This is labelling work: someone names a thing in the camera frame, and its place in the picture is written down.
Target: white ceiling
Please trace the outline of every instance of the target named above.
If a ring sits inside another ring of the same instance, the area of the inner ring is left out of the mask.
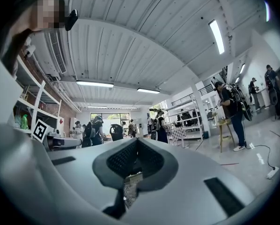
[[[59,32],[67,68],[59,86],[79,107],[104,103],[141,107],[163,101],[181,86],[189,87],[190,79],[204,80],[237,59],[251,46],[252,26],[265,16],[262,0],[66,3],[69,10],[78,10],[79,20],[69,33]],[[221,55],[208,26],[213,19],[223,37]],[[35,52],[40,66],[45,71],[57,68],[47,35],[34,36],[33,42],[42,46]],[[113,82],[115,87],[78,86],[76,79]],[[161,93],[140,93],[137,88]]]

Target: tube light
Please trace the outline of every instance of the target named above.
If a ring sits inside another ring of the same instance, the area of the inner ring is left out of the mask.
[[[107,106],[88,106],[88,108],[107,108]]]
[[[217,46],[218,46],[218,50],[219,50],[219,54],[224,53],[224,46],[223,46],[223,40],[222,40],[222,36],[218,27],[218,24],[216,22],[216,20],[213,20],[212,22],[209,23],[209,26],[212,29],[212,32],[214,34]]]
[[[148,89],[142,89],[142,88],[138,88],[137,89],[138,92],[148,92],[148,93],[155,93],[158,94],[160,93],[159,91],[154,91],[154,90],[148,90]]]
[[[114,84],[112,83],[103,83],[103,82],[87,82],[87,81],[76,81],[77,85],[84,85],[84,86],[96,86],[96,87],[106,87],[112,88]]]
[[[243,65],[242,65],[242,67],[241,67],[241,71],[240,71],[240,74],[243,72],[244,67],[245,67],[245,64],[243,64]]]
[[[265,6],[266,6],[266,22],[270,20],[270,8],[268,3],[265,2]]]

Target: stool leg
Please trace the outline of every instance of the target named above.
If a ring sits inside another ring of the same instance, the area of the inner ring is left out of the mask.
[[[229,125],[228,125],[228,124],[227,124],[227,126],[228,126],[229,133],[230,133],[230,135],[231,135],[231,137],[232,137],[232,140],[233,140],[234,146],[236,146],[236,143],[235,143],[234,137],[233,137],[233,135],[232,135],[232,131],[230,130]]]
[[[220,152],[222,152],[222,126],[219,126],[220,129]]]

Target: neck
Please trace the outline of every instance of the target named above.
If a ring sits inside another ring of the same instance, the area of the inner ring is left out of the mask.
[[[18,18],[18,20],[13,24],[10,29],[10,34],[12,37],[30,28],[30,17],[32,9],[33,7],[31,6],[27,10],[25,10]]]

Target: green object on shelf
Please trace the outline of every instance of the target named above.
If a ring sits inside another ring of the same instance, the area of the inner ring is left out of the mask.
[[[27,120],[27,115],[23,115],[22,117],[22,123],[20,124],[21,129],[29,129],[28,127],[28,120]]]

